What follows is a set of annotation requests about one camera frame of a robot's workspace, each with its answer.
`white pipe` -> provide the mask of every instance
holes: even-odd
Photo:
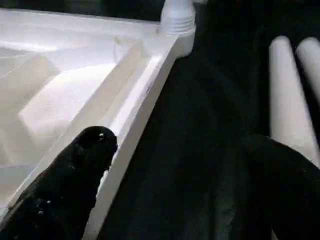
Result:
[[[166,0],[161,12],[160,30],[170,35],[187,33],[195,27],[192,0]]]
[[[269,54],[271,136],[319,167],[319,149],[289,40],[274,39]]]
[[[320,42],[314,37],[309,37],[299,44],[296,54],[320,103]]]
[[[196,35],[196,11],[192,0],[166,0],[159,32],[178,37],[175,44],[177,58],[190,54]]]

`white plastic tray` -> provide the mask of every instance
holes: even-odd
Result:
[[[81,130],[101,125],[119,149],[84,234],[96,238],[179,39],[154,22],[0,9],[0,219]]]

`black object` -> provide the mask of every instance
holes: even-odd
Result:
[[[0,239],[80,240],[117,148],[109,129],[83,130],[21,194],[0,226]]]
[[[319,238],[320,170],[300,153],[262,136],[244,140],[242,155],[262,217],[277,238]]]

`white plastic part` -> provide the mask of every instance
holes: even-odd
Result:
[[[192,0],[166,0],[161,13],[160,32],[178,35],[176,53],[180,57],[188,55],[196,34],[196,11]]]
[[[271,137],[319,167],[319,149],[289,40],[274,39],[269,54]]]
[[[307,38],[299,44],[296,54],[320,103],[320,42],[314,37]]]
[[[159,29],[155,22],[0,10],[0,168],[33,169],[0,196],[0,221],[81,130],[100,125],[117,135],[119,148],[83,237],[96,239],[171,67],[192,49],[195,27]]]

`dark background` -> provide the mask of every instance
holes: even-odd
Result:
[[[268,239],[235,149],[269,134],[268,47],[319,35],[317,1],[196,5],[193,52],[174,64],[100,239]],[[6,0],[3,7],[159,21],[163,0]],[[300,69],[316,133],[319,107]]]

